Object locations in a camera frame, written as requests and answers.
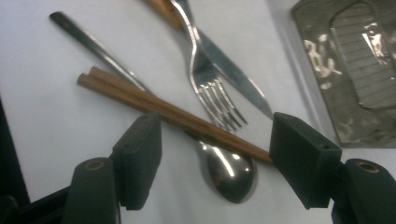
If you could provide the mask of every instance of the cutlery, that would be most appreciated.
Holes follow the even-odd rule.
[[[242,127],[240,122],[235,118],[235,114],[244,123],[247,123],[241,116],[239,111],[233,105],[230,97],[228,97],[225,89],[221,84],[221,79],[218,77],[218,69],[215,65],[207,58],[204,54],[201,45],[198,42],[196,35],[196,27],[193,20],[191,19],[191,11],[187,1],[171,1],[184,27],[186,36],[190,39],[192,44],[191,51],[191,62],[189,64],[189,79],[191,85],[198,96],[198,99],[203,104],[204,108],[208,112],[209,116],[213,119],[217,126],[220,126],[227,131],[236,131],[236,127]],[[254,188],[253,183],[255,182],[255,170],[254,163],[251,158],[241,157],[232,152],[228,152],[221,148],[213,148],[212,146],[206,146],[205,143],[201,144],[203,159],[206,160],[206,170],[212,178],[212,183],[215,183],[215,188],[223,195],[224,198],[230,202],[242,202],[244,201]],[[218,167],[213,168],[213,164],[223,163],[224,167],[233,163],[233,167],[240,167],[240,169],[234,169],[238,173],[241,173],[241,178],[234,178],[233,170],[227,172],[220,172]],[[230,183],[239,184],[218,184],[219,176],[226,176],[230,178]],[[238,196],[246,196],[240,198],[234,198],[233,192],[239,191]]]
[[[183,20],[185,18],[176,14],[176,11],[184,10],[185,16],[190,18],[191,12],[187,1],[174,0],[146,0],[153,6],[165,19],[178,30],[183,29]],[[203,49],[203,52],[210,59],[219,73],[233,84],[251,103],[253,103],[260,111],[269,119],[273,118],[273,112],[269,106],[262,90],[254,83],[254,81],[245,75],[245,73],[231,61],[213,41],[210,40],[203,31],[194,25],[195,38],[197,43]]]
[[[122,77],[127,76],[127,80],[129,80],[131,83],[135,84],[138,83],[139,85],[136,85],[139,90],[141,91],[148,91],[148,89],[141,83],[140,81],[137,80],[135,75],[131,75],[132,72],[128,72],[125,74],[124,71],[130,71],[129,69],[125,69],[123,66],[119,65],[116,60],[104,49],[103,45],[100,44],[96,38],[93,37],[93,35],[89,34],[87,31],[84,31],[83,29],[79,28],[73,21],[71,21],[69,18],[67,18],[62,12],[54,12],[50,14],[50,18],[55,21],[58,25],[60,25],[67,33],[69,33],[71,36],[73,36],[76,40],[78,40],[82,45],[93,51],[96,56],[98,56],[100,59],[104,60],[107,62],[108,65],[110,65],[113,69],[115,69],[116,72]],[[204,141],[197,141],[199,146],[201,146]],[[222,172],[224,176],[222,177],[221,181],[217,182],[216,184],[221,184],[223,186],[231,186],[233,189],[238,189],[238,190],[229,190],[229,191],[224,191],[221,192],[221,195],[225,195],[225,198],[231,199],[229,200],[230,202],[234,203],[240,203],[247,197],[247,194],[244,192],[249,192],[249,189],[246,189],[246,183],[249,181],[253,183],[253,176],[254,176],[254,167],[252,163],[244,163],[244,160],[241,160],[240,158],[242,157],[233,157],[231,160],[226,160],[224,156],[221,157],[221,155],[217,155],[214,157],[218,161],[216,164],[211,164],[211,168],[209,171],[223,171],[224,169],[229,169],[230,167],[235,170],[233,172],[233,175],[227,175],[228,173]]]

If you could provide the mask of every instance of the white table surface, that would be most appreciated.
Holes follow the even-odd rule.
[[[294,4],[200,0],[191,1],[191,9],[198,26],[265,92],[274,112],[297,116],[334,139],[322,102],[304,94],[292,63],[290,50],[300,43],[288,36]],[[76,84],[93,65],[109,68],[50,21],[57,10],[95,35],[154,93],[207,119],[187,79],[189,42],[144,1],[2,0],[0,94],[32,201],[68,186],[79,163],[107,157],[142,115]],[[249,121],[237,134],[268,148],[272,121],[226,88]],[[260,162],[253,196],[242,204],[225,201],[204,181],[194,142],[165,123],[162,131],[163,159],[148,201],[140,211],[121,208],[122,223],[332,223],[332,204],[305,210],[279,171]],[[343,161],[349,158],[377,162],[396,175],[395,150],[344,150]]]

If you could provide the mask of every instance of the knife handle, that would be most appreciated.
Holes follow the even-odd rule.
[[[146,0],[146,3],[153,7],[175,29],[182,29],[181,20],[170,0]]]

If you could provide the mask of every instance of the fork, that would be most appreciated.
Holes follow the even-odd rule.
[[[218,70],[200,46],[200,36],[187,0],[171,0],[171,3],[177,9],[192,43],[189,78],[198,99],[216,125],[227,131],[242,128],[242,124],[247,124],[247,121],[233,104],[218,76]]]

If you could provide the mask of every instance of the chopstick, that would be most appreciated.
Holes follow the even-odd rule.
[[[81,74],[78,77],[78,85],[99,92],[144,113],[160,112],[163,121],[176,125],[205,143],[229,149],[258,161],[272,163],[267,151],[150,93],[141,91],[137,87],[97,67],[93,67],[88,75]]]

